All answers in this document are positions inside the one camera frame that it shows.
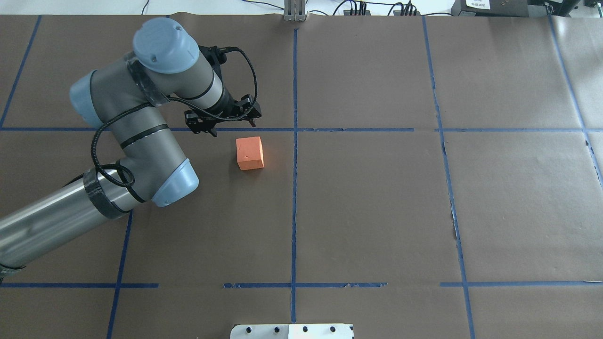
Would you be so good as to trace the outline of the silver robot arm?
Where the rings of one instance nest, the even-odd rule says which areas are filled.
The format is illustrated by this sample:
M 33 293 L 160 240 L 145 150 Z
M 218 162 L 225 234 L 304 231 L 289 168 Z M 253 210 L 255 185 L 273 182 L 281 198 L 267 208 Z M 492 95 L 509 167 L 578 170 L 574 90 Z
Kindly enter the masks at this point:
M 145 202 L 166 207 L 198 188 L 162 105 L 187 106 L 187 128 L 213 137 L 221 122 L 255 126 L 262 116 L 258 77 L 243 49 L 198 45 L 183 25 L 166 17 L 144 22 L 133 35 L 133 49 L 79 79 L 69 97 L 95 130 L 93 167 L 2 217 L 2 278 Z

